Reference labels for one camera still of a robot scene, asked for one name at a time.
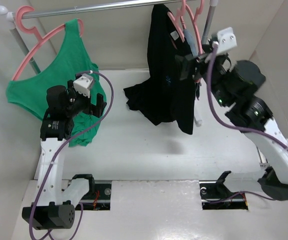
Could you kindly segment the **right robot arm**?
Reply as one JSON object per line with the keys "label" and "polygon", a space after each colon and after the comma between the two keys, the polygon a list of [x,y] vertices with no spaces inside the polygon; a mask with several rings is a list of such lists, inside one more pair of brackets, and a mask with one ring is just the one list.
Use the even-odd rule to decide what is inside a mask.
{"label": "right robot arm", "polygon": [[208,104],[218,123],[214,103],[227,107],[229,123],[223,126],[237,130],[251,140],[268,160],[268,167],[242,175],[255,183],[270,200],[288,201],[288,141],[281,133],[273,112],[264,100],[256,96],[266,78],[259,67],[249,60],[239,60],[230,69],[224,68],[229,51],[237,46],[234,35],[212,37],[203,46],[204,53],[175,57],[180,77],[203,78]]}

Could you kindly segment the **black t shirt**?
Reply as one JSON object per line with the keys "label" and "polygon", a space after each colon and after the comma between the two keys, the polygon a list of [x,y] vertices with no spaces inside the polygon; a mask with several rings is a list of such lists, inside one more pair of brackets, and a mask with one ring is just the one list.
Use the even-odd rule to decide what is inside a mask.
{"label": "black t shirt", "polygon": [[183,133],[192,135],[195,81],[192,70],[180,79],[178,59],[191,54],[191,48],[178,36],[170,12],[164,4],[153,6],[147,45],[149,78],[123,91],[129,109],[140,111],[155,126],[176,121]]}

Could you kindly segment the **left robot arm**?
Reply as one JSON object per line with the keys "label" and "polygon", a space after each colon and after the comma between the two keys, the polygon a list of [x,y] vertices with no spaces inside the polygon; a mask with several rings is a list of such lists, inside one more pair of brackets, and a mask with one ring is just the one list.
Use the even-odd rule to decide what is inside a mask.
{"label": "left robot arm", "polygon": [[92,174],[76,174],[70,186],[62,189],[66,142],[72,135],[73,118],[83,112],[100,117],[107,103],[101,93],[92,104],[87,95],[77,92],[73,81],[46,91],[47,109],[40,128],[40,167],[36,188],[37,203],[22,209],[22,218],[36,230],[70,229],[79,201],[96,192]]}

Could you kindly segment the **pink hanger with black shirt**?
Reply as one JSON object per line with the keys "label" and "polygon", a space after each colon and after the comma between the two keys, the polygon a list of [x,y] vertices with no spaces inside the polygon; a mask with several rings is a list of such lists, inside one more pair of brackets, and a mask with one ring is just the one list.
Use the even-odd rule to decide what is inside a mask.
{"label": "pink hanger with black shirt", "polygon": [[185,41],[185,35],[183,33],[181,18],[185,15],[186,11],[186,0],[181,0],[181,7],[176,10],[176,14],[173,15],[170,11],[167,13],[169,19],[177,31],[177,34],[182,42]]}

